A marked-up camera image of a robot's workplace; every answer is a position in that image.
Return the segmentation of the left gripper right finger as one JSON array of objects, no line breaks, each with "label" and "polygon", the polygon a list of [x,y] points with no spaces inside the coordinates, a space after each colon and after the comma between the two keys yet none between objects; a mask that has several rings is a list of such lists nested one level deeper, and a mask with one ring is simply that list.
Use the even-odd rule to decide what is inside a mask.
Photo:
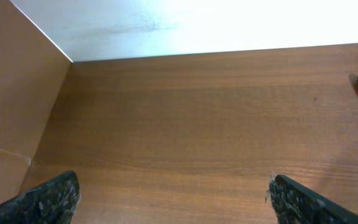
[{"label": "left gripper right finger", "polygon": [[265,197],[279,223],[358,224],[358,215],[301,185],[273,174]]}]

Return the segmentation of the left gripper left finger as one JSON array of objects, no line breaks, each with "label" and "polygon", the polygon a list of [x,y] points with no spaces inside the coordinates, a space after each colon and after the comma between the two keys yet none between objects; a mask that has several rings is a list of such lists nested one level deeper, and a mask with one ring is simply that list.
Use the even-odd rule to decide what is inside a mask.
[{"label": "left gripper left finger", "polygon": [[0,223],[71,222],[80,201],[76,173],[66,171],[0,204]]}]

